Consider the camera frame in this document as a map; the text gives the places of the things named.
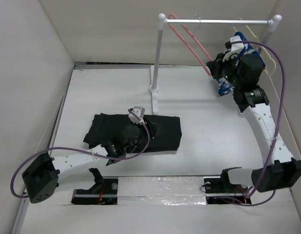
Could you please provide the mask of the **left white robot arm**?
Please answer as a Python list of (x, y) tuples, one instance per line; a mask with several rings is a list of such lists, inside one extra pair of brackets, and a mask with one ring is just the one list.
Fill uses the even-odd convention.
[(107, 159), (107, 165), (111, 165), (127, 160), (127, 154), (131, 154), (132, 158), (138, 157), (148, 148), (153, 131), (152, 123), (141, 119), (126, 126), (114, 139), (91, 150), (74, 149), (74, 155), (59, 157), (51, 157), (48, 149), (38, 153), (22, 173), (30, 202), (41, 203), (58, 191), (65, 191), (64, 179), (83, 171), (90, 172), (92, 177), (80, 191), (101, 194), (106, 190), (106, 181), (98, 169), (98, 160)]

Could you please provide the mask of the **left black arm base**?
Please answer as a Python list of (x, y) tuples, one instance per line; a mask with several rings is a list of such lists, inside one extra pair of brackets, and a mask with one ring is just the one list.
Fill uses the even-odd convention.
[(76, 189), (71, 203), (74, 205), (117, 205), (118, 177), (104, 178), (97, 168), (90, 168), (94, 185), (89, 189)]

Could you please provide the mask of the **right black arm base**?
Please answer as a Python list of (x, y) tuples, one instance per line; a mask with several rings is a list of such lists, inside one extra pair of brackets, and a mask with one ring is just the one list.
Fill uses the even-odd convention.
[(243, 196), (244, 191), (241, 190), (241, 186), (229, 182), (228, 171), (231, 169), (223, 169), (220, 175), (209, 175), (203, 178), (203, 188), (207, 198), (215, 196)]

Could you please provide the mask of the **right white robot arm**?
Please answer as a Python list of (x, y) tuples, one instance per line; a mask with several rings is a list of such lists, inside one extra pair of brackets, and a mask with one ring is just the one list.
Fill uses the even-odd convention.
[(207, 67), (214, 79), (223, 78), (233, 86), (234, 101), (251, 126), (263, 162), (260, 169), (224, 169), (221, 189), (231, 192), (237, 185), (245, 185), (262, 193), (292, 187), (301, 176), (301, 160), (294, 158), (276, 133), (269, 99), (258, 85), (263, 71), (261, 58), (246, 54), (238, 59), (235, 55), (220, 53)]

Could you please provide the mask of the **black trousers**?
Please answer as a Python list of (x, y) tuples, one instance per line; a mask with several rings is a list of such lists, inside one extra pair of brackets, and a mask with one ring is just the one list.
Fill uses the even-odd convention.
[[(150, 119), (152, 123), (158, 124), (155, 138), (150, 137), (150, 142), (145, 150), (149, 152), (165, 152), (175, 151), (179, 148), (181, 142), (181, 120), (179, 117), (145, 115), (144, 121)], [(146, 130), (142, 125), (131, 122), (128, 115), (94, 115), (92, 125), (85, 135), (83, 142), (94, 148), (98, 145), (107, 143), (113, 139), (127, 125), (136, 125), (140, 128), (140, 136), (138, 146), (133, 151), (134, 154), (139, 153), (146, 145), (148, 137)]]

